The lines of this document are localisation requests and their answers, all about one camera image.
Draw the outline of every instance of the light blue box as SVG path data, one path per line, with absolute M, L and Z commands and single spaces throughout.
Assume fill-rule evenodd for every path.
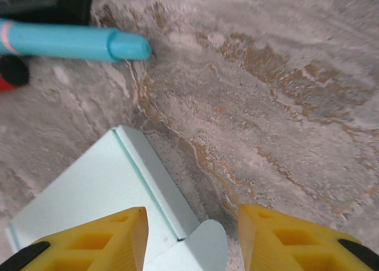
M 49 234 L 140 206 L 149 220 L 144 270 L 226 269 L 221 224 L 200 224 L 144 135 L 123 126 L 106 133 L 31 201 L 7 235 L 17 252 Z

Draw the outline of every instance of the blue cylindrical object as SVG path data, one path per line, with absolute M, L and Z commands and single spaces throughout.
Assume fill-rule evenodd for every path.
M 0 54 L 23 54 L 119 62 L 146 60 L 148 40 L 117 28 L 29 24 L 0 20 Z

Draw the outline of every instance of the black object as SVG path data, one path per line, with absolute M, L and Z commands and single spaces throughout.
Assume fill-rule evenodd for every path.
M 368 247 L 350 240 L 338 240 L 341 245 L 364 262 L 373 271 L 379 271 L 379 255 Z
M 29 83 L 29 68 L 17 56 L 0 57 L 0 92 L 24 86 Z
M 11 256 L 0 265 L 0 271 L 21 271 L 26 265 L 32 262 L 38 255 L 50 247 L 48 241 L 41 241 L 24 247 L 18 253 Z
M 49 24 L 88 24 L 92 0 L 0 0 L 0 17 Z

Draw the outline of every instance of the stone texture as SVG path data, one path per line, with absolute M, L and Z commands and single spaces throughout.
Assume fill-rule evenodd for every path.
M 199 219 L 224 225 L 230 270 L 243 270 L 241 202 L 379 252 L 378 0 L 94 0 L 92 9 L 93 24 L 147 36 L 154 57 L 30 61 L 31 85 L 0 99 L 3 227 L 125 124 L 146 134 Z

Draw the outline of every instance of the red object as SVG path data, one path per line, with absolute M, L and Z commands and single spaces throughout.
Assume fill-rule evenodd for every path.
M 27 85 L 29 69 L 17 56 L 0 57 L 0 92 L 7 92 Z
M 11 84 L 7 83 L 6 80 L 0 76 L 0 92 L 11 91 L 16 88 L 16 86 L 12 86 Z

